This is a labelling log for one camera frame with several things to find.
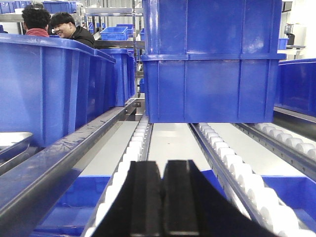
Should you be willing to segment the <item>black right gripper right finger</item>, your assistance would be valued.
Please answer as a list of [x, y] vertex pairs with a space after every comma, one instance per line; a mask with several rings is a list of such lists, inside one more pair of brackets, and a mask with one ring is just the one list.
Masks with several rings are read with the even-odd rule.
[[170, 160], [163, 175], [166, 237], [272, 237], [245, 217], [205, 178], [192, 160]]

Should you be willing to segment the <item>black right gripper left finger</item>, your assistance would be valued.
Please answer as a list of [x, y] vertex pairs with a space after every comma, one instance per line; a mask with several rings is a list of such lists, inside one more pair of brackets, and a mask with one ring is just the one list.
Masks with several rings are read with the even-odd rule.
[[161, 180], [154, 161], [132, 161], [126, 180], [93, 237], [161, 237]]

